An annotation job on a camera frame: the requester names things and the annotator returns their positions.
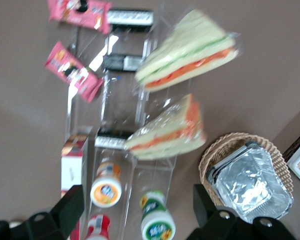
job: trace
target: white container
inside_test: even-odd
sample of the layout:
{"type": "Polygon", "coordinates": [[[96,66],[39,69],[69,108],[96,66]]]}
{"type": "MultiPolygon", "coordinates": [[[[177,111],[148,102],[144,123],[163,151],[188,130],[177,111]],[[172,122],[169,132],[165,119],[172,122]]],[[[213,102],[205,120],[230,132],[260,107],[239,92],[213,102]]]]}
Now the white container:
{"type": "Polygon", "coordinates": [[[171,240],[176,233],[174,219],[166,208],[165,196],[160,191],[149,191],[142,196],[141,232],[143,240],[171,240]]]}
{"type": "Polygon", "coordinates": [[[120,167],[112,162],[102,163],[91,186],[90,198],[94,205],[109,208],[115,205],[122,194],[120,167]]]}

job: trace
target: plastic-wrapped sandwich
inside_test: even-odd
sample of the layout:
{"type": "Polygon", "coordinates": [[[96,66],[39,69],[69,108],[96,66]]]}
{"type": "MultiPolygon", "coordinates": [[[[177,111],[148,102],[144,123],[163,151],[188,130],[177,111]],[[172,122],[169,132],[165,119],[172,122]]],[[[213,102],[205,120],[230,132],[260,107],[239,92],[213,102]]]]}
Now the plastic-wrapped sandwich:
{"type": "Polygon", "coordinates": [[[237,55],[235,39],[200,10],[188,13],[144,61],[136,80],[155,92],[215,69],[237,55]]]}
{"type": "Polygon", "coordinates": [[[191,152],[206,142],[199,104],[188,94],[138,129],[124,144],[139,160],[156,160],[191,152]]]}

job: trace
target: pink snack package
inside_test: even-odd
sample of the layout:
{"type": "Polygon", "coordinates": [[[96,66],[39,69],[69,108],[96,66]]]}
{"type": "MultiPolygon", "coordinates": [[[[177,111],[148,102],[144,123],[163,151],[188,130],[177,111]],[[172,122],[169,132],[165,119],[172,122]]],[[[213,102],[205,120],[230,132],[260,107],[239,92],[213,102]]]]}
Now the pink snack package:
{"type": "Polygon", "coordinates": [[[82,99],[90,103],[102,83],[73,56],[60,41],[52,49],[44,66],[69,85],[78,89],[82,99]]]}
{"type": "Polygon", "coordinates": [[[98,29],[108,34],[108,11],[110,2],[97,0],[47,0],[49,20],[62,21],[86,28],[98,29]]]}

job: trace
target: small box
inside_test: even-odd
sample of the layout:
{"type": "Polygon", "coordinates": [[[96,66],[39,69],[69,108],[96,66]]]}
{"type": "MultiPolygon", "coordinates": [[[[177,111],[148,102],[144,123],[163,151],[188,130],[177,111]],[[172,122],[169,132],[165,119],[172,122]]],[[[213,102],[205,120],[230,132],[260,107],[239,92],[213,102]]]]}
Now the small box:
{"type": "MultiPolygon", "coordinates": [[[[73,185],[82,185],[83,193],[87,180],[87,154],[88,141],[86,135],[72,135],[64,144],[61,151],[61,197],[73,185]]],[[[70,233],[68,240],[80,240],[80,220],[70,233]]]]}

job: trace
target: white bread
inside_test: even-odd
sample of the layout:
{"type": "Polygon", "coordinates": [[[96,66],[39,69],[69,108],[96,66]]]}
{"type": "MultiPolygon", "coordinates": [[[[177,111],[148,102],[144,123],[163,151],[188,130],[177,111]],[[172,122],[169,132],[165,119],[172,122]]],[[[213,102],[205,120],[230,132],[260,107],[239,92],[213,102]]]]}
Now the white bread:
{"type": "Polygon", "coordinates": [[[188,13],[161,46],[146,58],[135,77],[145,85],[234,44],[235,40],[227,36],[221,27],[203,12],[195,9],[188,13]]]}
{"type": "Polygon", "coordinates": [[[202,131],[202,121],[201,121],[201,117],[199,118],[199,121],[197,122],[197,124],[194,126],[194,135],[192,136],[181,136],[179,138],[173,139],[173,140],[169,140],[169,141],[164,141],[164,142],[160,142],[158,144],[155,144],[151,147],[148,148],[140,148],[140,149],[134,149],[131,150],[131,153],[133,155],[139,156],[139,155],[144,155],[146,153],[153,153],[153,152],[164,152],[166,149],[173,149],[176,146],[180,146],[182,148],[182,146],[187,143],[187,142],[191,142],[193,139],[196,139],[198,137],[198,132],[202,131]]]}
{"type": "Polygon", "coordinates": [[[149,92],[156,92],[159,91],[161,89],[165,89],[168,88],[170,86],[173,86],[175,84],[181,83],[187,79],[191,79],[194,78],[198,75],[204,74],[212,69],[218,68],[228,62],[230,62],[232,59],[234,59],[237,56],[237,53],[235,51],[230,51],[229,54],[225,57],[225,58],[219,58],[216,60],[212,60],[206,64],[204,64],[203,66],[197,67],[196,69],[187,72],[177,78],[175,78],[172,81],[169,81],[167,83],[161,84],[159,86],[154,86],[154,87],[144,87],[145,90],[149,91],[149,92]]]}
{"type": "Polygon", "coordinates": [[[174,131],[186,128],[188,125],[185,119],[192,101],[192,94],[184,96],[180,101],[169,107],[157,118],[138,129],[128,138],[123,148],[128,150],[136,145],[146,144],[155,137],[159,138],[173,133],[174,131]]]}
{"type": "Polygon", "coordinates": [[[140,152],[135,156],[140,161],[157,160],[162,158],[170,158],[176,155],[189,153],[197,148],[200,148],[206,142],[206,135],[200,130],[197,132],[196,137],[183,144],[175,145],[170,148],[165,148],[162,151],[157,149],[149,149],[148,151],[140,152]]]}

